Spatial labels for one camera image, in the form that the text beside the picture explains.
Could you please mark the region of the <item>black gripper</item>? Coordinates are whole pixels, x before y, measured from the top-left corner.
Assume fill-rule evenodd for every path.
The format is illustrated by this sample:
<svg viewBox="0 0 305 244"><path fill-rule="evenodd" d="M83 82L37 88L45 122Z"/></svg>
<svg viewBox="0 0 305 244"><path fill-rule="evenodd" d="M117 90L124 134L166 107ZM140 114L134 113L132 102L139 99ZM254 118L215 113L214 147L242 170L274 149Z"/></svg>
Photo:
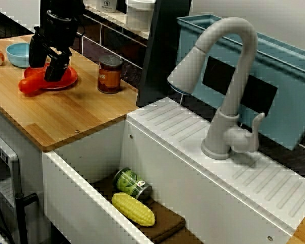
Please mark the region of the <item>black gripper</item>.
<svg viewBox="0 0 305 244"><path fill-rule="evenodd" d="M51 47L60 52L69 50L76 37L78 21L76 17L64 18L47 11L45 25L35 26L34 29L35 34L29 44L29 65L31 68L42 68ZM68 68L69 60L68 56L52 57L46 68L45 81L60 81Z"/></svg>

